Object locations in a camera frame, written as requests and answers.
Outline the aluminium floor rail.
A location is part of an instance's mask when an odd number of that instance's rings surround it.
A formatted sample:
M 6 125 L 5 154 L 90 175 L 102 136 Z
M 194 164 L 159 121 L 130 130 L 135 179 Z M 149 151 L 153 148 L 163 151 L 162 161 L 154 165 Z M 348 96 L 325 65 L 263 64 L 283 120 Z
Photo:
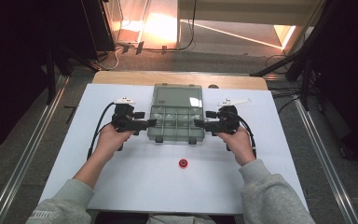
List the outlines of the aluminium floor rail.
M 3 223 L 7 215 L 7 211 L 14 201 L 14 198 L 21 186 L 21 182 L 34 158 L 38 146 L 62 98 L 69 80 L 69 77 L 59 77 L 58 83 L 56 84 L 56 87 L 58 88 L 56 95 L 53 97 L 52 101 L 44 107 L 33 133 L 27 142 L 25 149 L 22 151 L 19 161 L 17 162 L 9 180 L 0 194 L 0 224 Z
M 351 198 L 343 185 L 336 167 L 332 163 L 330 156 L 326 150 L 323 139 L 316 129 L 314 121 L 309 111 L 296 99 L 296 109 L 302 119 L 307 130 L 310 141 L 313 145 L 319 163 L 322 166 L 324 175 L 332 190 L 337 206 L 345 220 L 346 224 L 358 224 L 358 215 L 354 209 Z

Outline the person's right hand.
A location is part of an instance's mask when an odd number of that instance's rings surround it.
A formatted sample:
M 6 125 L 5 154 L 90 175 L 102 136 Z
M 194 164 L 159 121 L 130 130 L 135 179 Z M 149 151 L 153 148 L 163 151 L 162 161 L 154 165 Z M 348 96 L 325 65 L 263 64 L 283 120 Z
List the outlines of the person's right hand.
M 240 126 L 234 134 L 217 133 L 217 136 L 227 144 L 240 166 L 255 160 L 249 133 L 243 127 Z

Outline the black metal stand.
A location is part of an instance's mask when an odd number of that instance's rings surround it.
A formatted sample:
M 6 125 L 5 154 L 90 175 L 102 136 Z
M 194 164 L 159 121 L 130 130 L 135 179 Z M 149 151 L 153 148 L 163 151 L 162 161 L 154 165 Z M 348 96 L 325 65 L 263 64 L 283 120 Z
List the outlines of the black metal stand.
M 71 76 L 74 71 L 69 59 L 74 59 L 80 64 L 88 67 L 93 72 L 98 72 L 102 70 L 102 68 L 96 63 L 92 63 L 90 60 L 80 56 L 79 54 L 75 53 L 73 50 L 67 47 L 58 46 L 49 49 L 46 54 L 48 105 L 53 102 L 57 95 L 55 68 L 58 68 L 61 74 L 65 77 Z
M 263 77 L 278 68 L 291 63 L 285 78 L 288 81 L 296 81 L 302 76 L 302 86 L 300 91 L 300 103 L 306 111 L 309 110 L 309 86 L 310 75 L 312 71 L 312 63 L 316 58 L 317 48 L 323 43 L 323 38 L 329 33 L 329 26 L 333 24 L 334 17 L 337 14 L 337 7 L 342 0 L 327 0 L 326 6 L 322 12 L 320 19 L 317 21 L 310 36 L 305 40 L 303 46 L 292 55 L 282 59 L 267 68 L 252 73 L 251 77 Z

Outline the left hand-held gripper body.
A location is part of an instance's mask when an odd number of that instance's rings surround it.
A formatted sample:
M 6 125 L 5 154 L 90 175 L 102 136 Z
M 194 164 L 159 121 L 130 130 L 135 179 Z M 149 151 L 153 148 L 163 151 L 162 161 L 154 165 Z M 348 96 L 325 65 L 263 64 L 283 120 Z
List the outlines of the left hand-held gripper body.
M 134 131 L 134 135 L 138 135 L 140 131 L 146 130 L 139 127 L 140 120 L 145 120 L 145 118 L 135 119 L 133 117 L 135 112 L 133 104 L 134 101 L 128 97 L 121 97 L 114 101 L 116 107 L 111 124 L 116 128 L 117 132 Z

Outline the person's left hand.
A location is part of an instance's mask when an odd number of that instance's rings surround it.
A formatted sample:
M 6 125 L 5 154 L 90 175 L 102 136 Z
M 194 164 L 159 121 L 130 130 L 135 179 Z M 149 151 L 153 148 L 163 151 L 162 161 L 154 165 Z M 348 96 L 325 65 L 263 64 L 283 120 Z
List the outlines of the person's left hand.
M 111 124 L 102 128 L 97 146 L 91 154 L 90 159 L 93 161 L 107 163 L 110 161 L 115 152 L 134 134 L 134 131 L 119 133 Z

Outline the black cabinet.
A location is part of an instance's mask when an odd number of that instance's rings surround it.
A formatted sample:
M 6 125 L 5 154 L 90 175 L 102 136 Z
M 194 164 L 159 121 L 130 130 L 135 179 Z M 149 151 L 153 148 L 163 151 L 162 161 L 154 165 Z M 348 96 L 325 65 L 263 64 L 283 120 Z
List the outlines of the black cabinet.
M 91 36 L 97 51 L 114 51 L 115 39 L 112 35 L 104 0 L 81 0 L 89 23 Z

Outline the grey transparent compartment box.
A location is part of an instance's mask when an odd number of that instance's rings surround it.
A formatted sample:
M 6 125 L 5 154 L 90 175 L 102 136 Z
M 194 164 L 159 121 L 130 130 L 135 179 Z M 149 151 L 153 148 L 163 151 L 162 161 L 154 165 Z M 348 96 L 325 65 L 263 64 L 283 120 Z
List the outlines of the grey transparent compartment box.
M 150 118 L 157 124 L 147 131 L 156 143 L 202 142 L 204 130 L 196 127 L 194 120 L 204 120 L 202 86 L 161 83 L 154 87 Z

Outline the person's grey sweater body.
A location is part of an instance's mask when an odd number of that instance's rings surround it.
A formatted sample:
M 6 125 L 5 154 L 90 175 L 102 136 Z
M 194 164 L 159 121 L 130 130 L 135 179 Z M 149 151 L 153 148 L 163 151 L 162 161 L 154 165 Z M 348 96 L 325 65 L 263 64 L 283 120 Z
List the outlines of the person's grey sweater body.
M 149 214 L 146 224 L 216 224 L 208 216 Z

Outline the white table sheet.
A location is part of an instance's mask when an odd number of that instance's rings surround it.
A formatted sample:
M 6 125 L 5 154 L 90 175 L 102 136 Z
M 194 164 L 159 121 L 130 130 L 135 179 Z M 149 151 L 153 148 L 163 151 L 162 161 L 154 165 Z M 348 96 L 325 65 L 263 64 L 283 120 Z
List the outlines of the white table sheet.
M 136 110 L 149 112 L 153 90 L 151 86 L 89 84 L 41 197 L 51 198 L 84 164 L 96 126 L 111 119 L 111 102 L 128 97 Z M 211 111 L 227 98 L 250 99 L 237 109 L 254 134 L 258 159 L 273 174 L 282 175 L 297 194 L 303 192 L 269 91 L 203 89 L 202 95 L 205 109 Z M 188 160 L 186 168 L 179 167 L 180 159 Z M 140 133 L 104 166 L 89 208 L 236 215 L 242 211 L 242 186 L 239 165 L 220 138 L 207 134 L 195 146 L 187 142 L 157 144 Z

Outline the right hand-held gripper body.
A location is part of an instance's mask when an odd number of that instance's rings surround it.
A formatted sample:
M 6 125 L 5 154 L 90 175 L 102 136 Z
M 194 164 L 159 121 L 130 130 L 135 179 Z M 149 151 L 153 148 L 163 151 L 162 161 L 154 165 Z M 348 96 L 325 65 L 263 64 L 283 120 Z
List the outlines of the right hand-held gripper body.
M 227 98 L 222 103 L 219 103 L 217 111 L 217 121 L 209 121 L 212 123 L 210 128 L 204 129 L 206 132 L 228 133 L 234 134 L 237 129 L 242 126 L 252 138 L 252 131 L 247 122 L 238 114 L 236 105 L 250 103 L 251 100 L 236 100 Z

